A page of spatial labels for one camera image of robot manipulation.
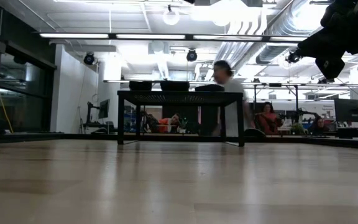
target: window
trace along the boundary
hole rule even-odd
[[[46,71],[9,54],[1,55],[0,84],[45,94]]]
[[[40,131],[43,126],[44,99],[0,88],[7,116],[15,132]],[[8,129],[0,100],[0,122]]]

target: wooden floor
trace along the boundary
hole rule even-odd
[[[0,223],[358,224],[358,150],[0,144]]]

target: person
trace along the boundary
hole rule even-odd
[[[180,115],[178,113],[175,113],[171,118],[160,119],[158,121],[158,131],[160,133],[167,133],[172,130],[172,126],[176,126],[176,128],[179,127],[179,119]]]
[[[244,110],[244,129],[251,126],[250,111],[247,102],[247,95],[239,80],[233,79],[233,72],[230,65],[224,61],[219,60],[214,64],[214,79],[217,84],[223,86],[224,91],[228,93],[243,93],[243,110]],[[238,123],[237,123],[237,105],[232,103],[225,108],[226,114],[226,135],[237,137],[238,136]],[[219,127],[215,128],[214,135],[220,133]]]
[[[311,126],[308,128],[310,134],[322,135],[324,132],[328,132],[329,128],[324,125],[324,118],[315,115],[315,119]]]
[[[278,134],[278,127],[283,125],[283,121],[274,113],[273,105],[265,102],[262,112],[257,113],[255,118],[259,124],[259,128],[265,134]]]

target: white shirt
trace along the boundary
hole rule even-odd
[[[235,79],[230,79],[224,85],[224,91],[227,93],[242,93],[243,100],[247,100],[247,93],[241,82]],[[226,136],[238,137],[238,123],[237,123],[237,103],[234,102],[225,108],[226,114]],[[248,129],[248,122],[244,120],[244,130]]]

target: table leg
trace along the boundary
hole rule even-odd
[[[220,111],[220,117],[221,117],[221,138],[222,142],[226,141],[226,112],[224,106],[221,106]]]
[[[242,99],[237,100],[237,122],[239,132],[239,147],[244,146],[244,109],[242,107]]]
[[[124,98],[118,96],[118,144],[124,144]]]
[[[142,122],[142,114],[140,113],[141,105],[136,105],[136,138],[140,138],[140,124]]]

